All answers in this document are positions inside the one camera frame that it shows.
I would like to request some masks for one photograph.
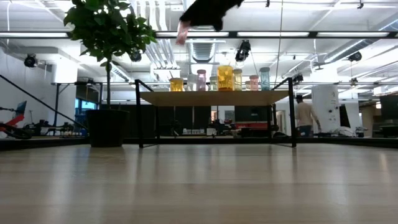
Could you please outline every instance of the ceiling light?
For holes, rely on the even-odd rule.
[[[229,32],[189,32],[188,37],[227,37]]]
[[[156,37],[176,37],[177,32],[156,32]],[[227,37],[229,32],[189,32],[188,37]]]
[[[0,32],[0,38],[68,38],[65,32]]]
[[[130,85],[130,83],[125,82],[125,83],[111,83],[111,85]]]
[[[225,40],[187,40],[185,43],[195,43],[195,44],[225,44]]]
[[[385,37],[388,32],[319,32],[317,37]]]
[[[309,32],[238,32],[238,37],[306,37]]]

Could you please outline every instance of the shelf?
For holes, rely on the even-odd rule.
[[[154,106],[269,106],[289,95],[288,91],[183,91],[142,92]]]

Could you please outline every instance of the man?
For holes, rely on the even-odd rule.
[[[297,127],[301,137],[310,137],[312,129],[312,119],[317,122],[319,132],[321,132],[321,124],[319,123],[318,117],[315,114],[312,106],[308,103],[303,102],[303,96],[297,95],[297,109],[295,112],[295,118],[298,120]]]
[[[223,29],[223,17],[232,7],[240,7],[244,0],[196,0],[180,17],[177,44],[183,45],[190,27],[213,26]]]

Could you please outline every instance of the potted plant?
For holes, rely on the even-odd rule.
[[[106,69],[107,109],[87,111],[90,141],[93,147],[119,147],[123,143],[129,113],[111,110],[110,79],[113,56],[128,54],[131,60],[140,58],[146,45],[156,42],[155,32],[146,24],[146,19],[121,11],[129,5],[119,0],[72,0],[63,23],[73,25],[68,33],[71,40],[80,40],[87,48],[81,55],[96,57]]]

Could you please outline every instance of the black plant pot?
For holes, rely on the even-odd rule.
[[[92,147],[122,146],[129,121],[129,112],[89,110],[86,115]]]

